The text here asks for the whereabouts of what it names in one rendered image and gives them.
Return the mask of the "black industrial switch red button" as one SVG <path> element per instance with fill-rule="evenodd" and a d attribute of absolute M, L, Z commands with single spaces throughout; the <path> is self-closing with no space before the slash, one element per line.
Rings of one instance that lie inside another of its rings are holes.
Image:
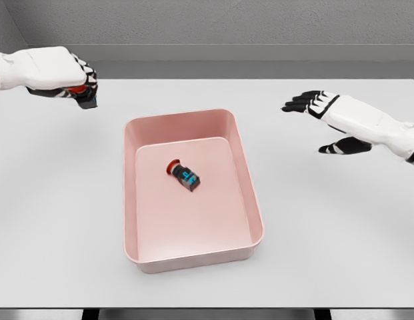
<path fill-rule="evenodd" d="M 92 86 L 80 85 L 66 88 L 71 97 L 76 100 L 82 109 L 92 109 L 97 107 L 97 90 Z"/>
<path fill-rule="evenodd" d="M 201 183 L 200 177 L 188 167 L 182 166 L 179 159 L 170 161 L 167 165 L 166 172 L 174 176 L 190 192 L 193 192 Z"/>

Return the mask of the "pink rectangular plastic basket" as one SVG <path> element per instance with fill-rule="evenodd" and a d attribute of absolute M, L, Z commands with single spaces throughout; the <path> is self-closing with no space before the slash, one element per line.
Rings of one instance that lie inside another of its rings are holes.
<path fill-rule="evenodd" d="M 190 192 L 167 174 L 179 159 Z M 145 273 L 243 260 L 264 226 L 234 115 L 210 109 L 139 117 L 123 129 L 123 247 Z"/>

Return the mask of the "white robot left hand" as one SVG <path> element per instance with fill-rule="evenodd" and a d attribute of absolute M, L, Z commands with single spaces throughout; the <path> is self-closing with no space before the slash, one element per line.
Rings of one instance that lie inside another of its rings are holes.
<path fill-rule="evenodd" d="M 74 99 L 66 88 L 88 85 L 98 90 L 96 70 L 65 47 L 26 49 L 23 58 L 23 82 L 32 95 Z"/>

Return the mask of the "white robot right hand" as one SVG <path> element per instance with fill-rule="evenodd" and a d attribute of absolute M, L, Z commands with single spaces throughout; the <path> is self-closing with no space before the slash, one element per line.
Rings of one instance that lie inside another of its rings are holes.
<path fill-rule="evenodd" d="M 384 145 L 403 157 L 399 123 L 388 114 L 348 95 L 308 91 L 293 97 L 281 108 L 284 112 L 306 113 L 349 136 L 319 148 L 320 153 L 352 155 Z"/>

